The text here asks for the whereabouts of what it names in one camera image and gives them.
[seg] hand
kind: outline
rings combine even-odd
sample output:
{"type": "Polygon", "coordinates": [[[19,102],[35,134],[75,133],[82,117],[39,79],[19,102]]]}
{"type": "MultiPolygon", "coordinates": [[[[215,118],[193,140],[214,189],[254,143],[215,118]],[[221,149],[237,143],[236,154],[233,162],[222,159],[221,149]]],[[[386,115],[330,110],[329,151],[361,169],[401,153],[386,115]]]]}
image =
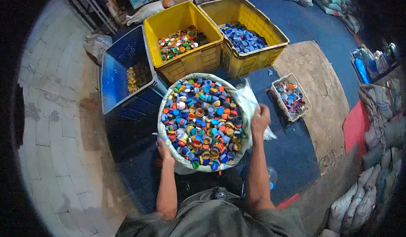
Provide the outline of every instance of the hand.
{"type": "Polygon", "coordinates": [[[263,133],[270,122],[269,108],[260,103],[251,118],[252,139],[262,141],[263,133]]]}
{"type": "Polygon", "coordinates": [[[170,154],[169,147],[165,144],[162,138],[159,139],[158,151],[162,158],[162,162],[169,162],[172,165],[175,165],[175,159],[170,154]]]}

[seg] red mat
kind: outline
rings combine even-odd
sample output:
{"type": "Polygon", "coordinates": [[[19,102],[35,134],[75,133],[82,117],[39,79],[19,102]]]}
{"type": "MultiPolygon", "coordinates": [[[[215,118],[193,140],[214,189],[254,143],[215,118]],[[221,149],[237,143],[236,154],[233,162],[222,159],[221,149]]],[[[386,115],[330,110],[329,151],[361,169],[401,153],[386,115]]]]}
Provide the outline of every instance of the red mat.
{"type": "Polygon", "coordinates": [[[343,124],[344,143],[346,153],[348,153],[356,142],[358,142],[359,159],[367,153],[364,140],[364,132],[369,129],[369,119],[367,111],[361,100],[350,111],[343,124]]]}

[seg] green shirt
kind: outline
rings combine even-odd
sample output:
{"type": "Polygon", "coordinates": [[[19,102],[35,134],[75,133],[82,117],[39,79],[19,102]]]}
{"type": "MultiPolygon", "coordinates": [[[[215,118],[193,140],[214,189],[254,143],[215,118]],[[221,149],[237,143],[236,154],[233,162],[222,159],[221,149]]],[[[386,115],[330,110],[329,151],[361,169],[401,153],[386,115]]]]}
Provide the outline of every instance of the green shirt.
{"type": "Polygon", "coordinates": [[[305,236],[304,231],[297,209],[265,209],[251,217],[224,200],[193,200],[172,220],[128,214],[116,237],[305,236]]]}

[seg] forearm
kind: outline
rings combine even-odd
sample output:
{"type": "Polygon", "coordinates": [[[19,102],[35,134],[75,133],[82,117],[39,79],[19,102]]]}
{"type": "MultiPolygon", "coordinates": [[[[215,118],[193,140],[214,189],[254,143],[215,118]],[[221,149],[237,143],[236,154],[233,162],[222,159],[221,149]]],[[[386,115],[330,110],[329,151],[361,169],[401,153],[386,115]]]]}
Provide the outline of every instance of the forearm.
{"type": "Polygon", "coordinates": [[[177,211],[177,194],[173,163],[163,161],[161,181],[156,198],[156,213],[165,220],[174,219],[177,211]]]}
{"type": "Polygon", "coordinates": [[[270,184],[263,148],[263,134],[253,136],[252,142],[253,148],[247,183],[248,204],[253,211],[272,209],[275,206],[270,199],[270,184]]]}

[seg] brown mat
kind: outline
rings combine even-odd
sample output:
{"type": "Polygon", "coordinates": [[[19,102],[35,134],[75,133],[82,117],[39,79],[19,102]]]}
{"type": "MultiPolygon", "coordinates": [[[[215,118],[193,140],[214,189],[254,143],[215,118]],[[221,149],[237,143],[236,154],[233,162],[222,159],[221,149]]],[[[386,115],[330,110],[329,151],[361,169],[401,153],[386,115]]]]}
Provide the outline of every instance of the brown mat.
{"type": "Polygon", "coordinates": [[[330,62],[313,41],[288,45],[273,67],[282,77],[293,73],[312,104],[304,116],[320,162],[329,155],[337,158],[345,152],[343,123],[350,111],[344,89],[330,62]]]}

